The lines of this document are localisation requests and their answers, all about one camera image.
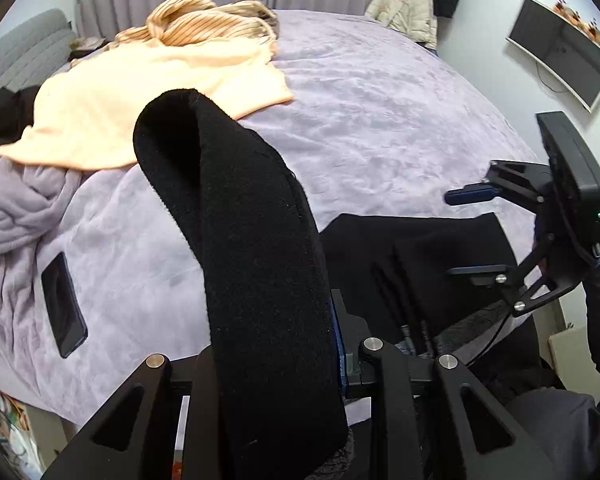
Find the colourful patterned bag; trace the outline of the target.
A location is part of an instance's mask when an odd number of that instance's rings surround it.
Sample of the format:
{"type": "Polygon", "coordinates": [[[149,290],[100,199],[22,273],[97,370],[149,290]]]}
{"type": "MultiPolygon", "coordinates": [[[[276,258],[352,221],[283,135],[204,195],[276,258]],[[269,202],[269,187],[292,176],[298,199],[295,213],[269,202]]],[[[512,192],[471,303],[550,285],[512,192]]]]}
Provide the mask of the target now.
{"type": "Polygon", "coordinates": [[[0,391],[0,452],[19,479],[41,479],[44,467],[24,405],[0,391]]]}

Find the lavender fleece bed blanket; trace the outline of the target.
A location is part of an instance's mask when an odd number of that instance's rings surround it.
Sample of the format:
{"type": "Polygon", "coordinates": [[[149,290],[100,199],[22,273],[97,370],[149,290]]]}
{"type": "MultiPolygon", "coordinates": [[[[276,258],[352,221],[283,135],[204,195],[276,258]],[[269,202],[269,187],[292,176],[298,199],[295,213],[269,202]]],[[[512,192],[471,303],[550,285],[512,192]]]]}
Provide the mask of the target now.
{"type": "MultiPolygon", "coordinates": [[[[532,220],[504,202],[445,205],[493,159],[532,149],[466,79],[406,37],[340,14],[284,11],[276,66],[294,99],[248,116],[300,181],[320,228],[340,214],[498,216],[517,257],[532,220]]],[[[83,424],[146,356],[210,341],[204,277],[137,166],[82,174],[0,162],[0,390],[83,424]],[[63,359],[41,274],[66,255],[88,328],[63,359]]]]}

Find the peach cloth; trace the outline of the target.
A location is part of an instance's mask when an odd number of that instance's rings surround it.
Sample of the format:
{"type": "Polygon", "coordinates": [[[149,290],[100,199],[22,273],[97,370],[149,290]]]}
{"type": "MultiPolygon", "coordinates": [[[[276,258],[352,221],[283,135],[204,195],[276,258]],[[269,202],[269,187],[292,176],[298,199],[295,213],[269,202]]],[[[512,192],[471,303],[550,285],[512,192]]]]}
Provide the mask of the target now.
{"type": "Polygon", "coordinates": [[[48,78],[34,99],[32,125],[1,145],[0,157],[77,170],[131,165],[136,120],[164,92],[195,89],[234,119],[292,101],[274,50],[272,42],[245,38],[122,44],[48,78]]]}

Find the black smartphone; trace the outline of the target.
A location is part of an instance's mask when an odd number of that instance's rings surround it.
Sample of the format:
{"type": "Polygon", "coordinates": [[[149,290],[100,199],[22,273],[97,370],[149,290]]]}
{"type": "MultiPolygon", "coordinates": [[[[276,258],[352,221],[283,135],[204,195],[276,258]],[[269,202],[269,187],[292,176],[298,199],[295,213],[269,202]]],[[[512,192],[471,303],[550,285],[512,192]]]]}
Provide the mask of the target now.
{"type": "Polygon", "coordinates": [[[59,355],[67,359],[88,337],[69,272],[66,255],[60,252],[41,274],[42,289],[50,328],[59,355]]]}

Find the tan striped garment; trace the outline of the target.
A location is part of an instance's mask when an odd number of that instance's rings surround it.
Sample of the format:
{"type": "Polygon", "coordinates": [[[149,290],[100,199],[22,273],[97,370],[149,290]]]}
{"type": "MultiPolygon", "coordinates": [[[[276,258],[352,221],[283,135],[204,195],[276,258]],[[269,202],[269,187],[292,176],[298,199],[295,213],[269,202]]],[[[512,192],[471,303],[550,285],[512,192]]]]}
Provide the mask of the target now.
{"type": "Polygon", "coordinates": [[[228,47],[233,52],[251,48],[277,53],[278,18],[259,0],[240,0],[219,6],[212,0],[164,0],[143,26],[114,36],[109,44],[70,62],[123,63],[150,58],[177,58],[196,47],[228,47]]]}

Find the grey headboard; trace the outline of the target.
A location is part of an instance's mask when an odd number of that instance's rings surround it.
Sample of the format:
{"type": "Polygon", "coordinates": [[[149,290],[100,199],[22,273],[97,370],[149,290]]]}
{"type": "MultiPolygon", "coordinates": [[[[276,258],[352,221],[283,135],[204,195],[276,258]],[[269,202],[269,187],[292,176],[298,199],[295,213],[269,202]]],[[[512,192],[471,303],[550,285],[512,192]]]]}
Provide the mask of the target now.
{"type": "Polygon", "coordinates": [[[38,86],[66,65],[76,40],[65,14],[50,9],[0,38],[0,89],[38,86]]]}

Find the beige puffer jacket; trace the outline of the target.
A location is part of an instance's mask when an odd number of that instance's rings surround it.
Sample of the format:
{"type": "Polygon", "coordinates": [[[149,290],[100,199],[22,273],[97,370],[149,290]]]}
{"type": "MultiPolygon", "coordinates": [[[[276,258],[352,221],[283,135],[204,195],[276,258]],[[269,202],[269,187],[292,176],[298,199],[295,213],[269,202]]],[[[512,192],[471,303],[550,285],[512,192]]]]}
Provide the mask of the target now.
{"type": "Polygon", "coordinates": [[[364,15],[428,50],[437,49],[438,20],[434,15],[434,0],[372,0],[364,15]]]}

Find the black pants grey waistband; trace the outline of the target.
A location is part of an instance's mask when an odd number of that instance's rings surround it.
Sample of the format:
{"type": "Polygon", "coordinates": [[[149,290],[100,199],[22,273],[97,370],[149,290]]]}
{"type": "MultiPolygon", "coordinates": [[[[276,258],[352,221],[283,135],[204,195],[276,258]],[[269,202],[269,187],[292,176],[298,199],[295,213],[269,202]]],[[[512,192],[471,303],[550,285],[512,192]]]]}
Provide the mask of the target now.
{"type": "MultiPolygon", "coordinates": [[[[133,143],[204,274],[219,479],[343,477],[360,447],[343,402],[322,246],[300,183],[270,144],[194,90],[152,100],[133,143]]],[[[465,367],[407,363],[422,478],[532,475],[538,449],[465,367]]]]}

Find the wall mounted television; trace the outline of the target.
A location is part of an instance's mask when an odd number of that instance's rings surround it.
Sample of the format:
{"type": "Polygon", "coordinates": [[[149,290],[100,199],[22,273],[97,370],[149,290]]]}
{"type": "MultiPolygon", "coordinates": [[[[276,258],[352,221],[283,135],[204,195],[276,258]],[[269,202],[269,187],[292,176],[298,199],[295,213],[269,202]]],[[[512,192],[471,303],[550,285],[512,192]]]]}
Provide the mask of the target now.
{"type": "Polygon", "coordinates": [[[592,113],[600,100],[600,46],[536,0],[522,0],[506,40],[543,66],[592,113]]]}

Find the black clothes pile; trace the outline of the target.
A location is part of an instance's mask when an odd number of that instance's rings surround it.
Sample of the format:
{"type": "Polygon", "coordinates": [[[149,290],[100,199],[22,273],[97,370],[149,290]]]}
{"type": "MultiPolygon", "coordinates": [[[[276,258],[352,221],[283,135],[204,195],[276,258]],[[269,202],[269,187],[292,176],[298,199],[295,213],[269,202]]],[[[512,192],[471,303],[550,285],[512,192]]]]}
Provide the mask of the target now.
{"type": "Polygon", "coordinates": [[[18,141],[25,126],[33,124],[33,104],[39,86],[18,91],[0,89],[0,146],[18,141]]]}

